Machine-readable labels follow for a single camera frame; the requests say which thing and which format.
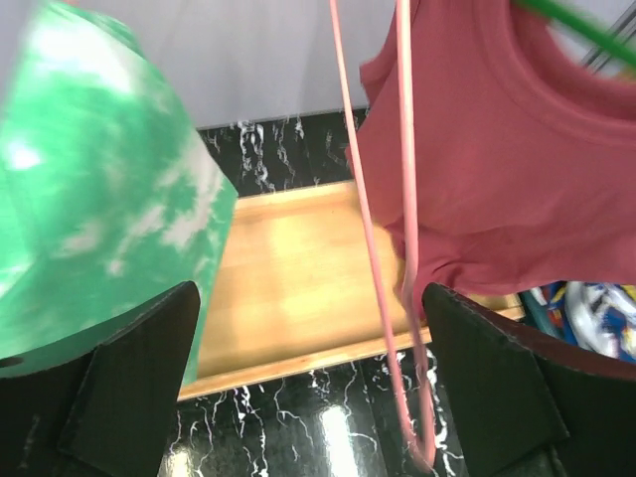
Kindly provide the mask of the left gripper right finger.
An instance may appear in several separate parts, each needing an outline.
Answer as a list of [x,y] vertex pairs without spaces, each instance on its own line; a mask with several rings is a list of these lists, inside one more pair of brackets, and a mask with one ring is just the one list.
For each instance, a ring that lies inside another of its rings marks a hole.
[[422,304],[470,475],[634,475],[634,365],[440,284]]

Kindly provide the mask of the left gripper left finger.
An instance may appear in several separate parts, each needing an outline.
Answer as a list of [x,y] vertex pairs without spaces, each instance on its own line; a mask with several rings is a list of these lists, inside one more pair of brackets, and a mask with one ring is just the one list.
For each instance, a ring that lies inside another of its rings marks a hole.
[[186,281],[2,358],[2,475],[157,475],[199,311],[198,288]]

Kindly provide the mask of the blue red white trousers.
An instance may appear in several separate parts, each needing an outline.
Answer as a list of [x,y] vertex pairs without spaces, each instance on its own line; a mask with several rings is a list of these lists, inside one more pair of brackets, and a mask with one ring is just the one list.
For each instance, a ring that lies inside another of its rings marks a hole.
[[540,286],[549,318],[565,342],[610,358],[635,362],[635,287],[558,281]]

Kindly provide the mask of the green tie-dye trousers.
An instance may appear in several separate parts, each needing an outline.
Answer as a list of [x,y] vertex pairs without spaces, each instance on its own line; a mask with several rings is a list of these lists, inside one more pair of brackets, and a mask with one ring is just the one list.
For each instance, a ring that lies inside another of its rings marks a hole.
[[208,302],[238,194],[132,32],[1,5],[1,355],[191,280]]

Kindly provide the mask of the green plastic hanger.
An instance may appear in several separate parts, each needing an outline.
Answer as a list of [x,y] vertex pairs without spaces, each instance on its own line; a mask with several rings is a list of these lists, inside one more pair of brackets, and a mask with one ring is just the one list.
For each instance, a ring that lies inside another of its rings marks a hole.
[[635,2],[621,14],[609,29],[603,29],[591,17],[576,13],[558,1],[521,0],[516,4],[527,10],[556,21],[589,41],[593,47],[583,57],[582,63],[596,73],[613,62],[622,65],[620,72],[635,77]]

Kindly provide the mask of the wooden clothes rack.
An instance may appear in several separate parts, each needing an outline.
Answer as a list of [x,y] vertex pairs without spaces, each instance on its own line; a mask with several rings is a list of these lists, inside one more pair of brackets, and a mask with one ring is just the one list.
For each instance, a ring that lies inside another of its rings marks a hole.
[[386,349],[354,185],[238,200],[199,354],[194,398]]

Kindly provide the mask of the maroon tank top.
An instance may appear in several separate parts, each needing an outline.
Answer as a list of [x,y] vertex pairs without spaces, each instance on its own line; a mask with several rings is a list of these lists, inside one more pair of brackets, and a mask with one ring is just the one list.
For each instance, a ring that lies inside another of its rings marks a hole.
[[411,5],[418,266],[506,295],[635,280],[635,86],[571,61],[508,1]]

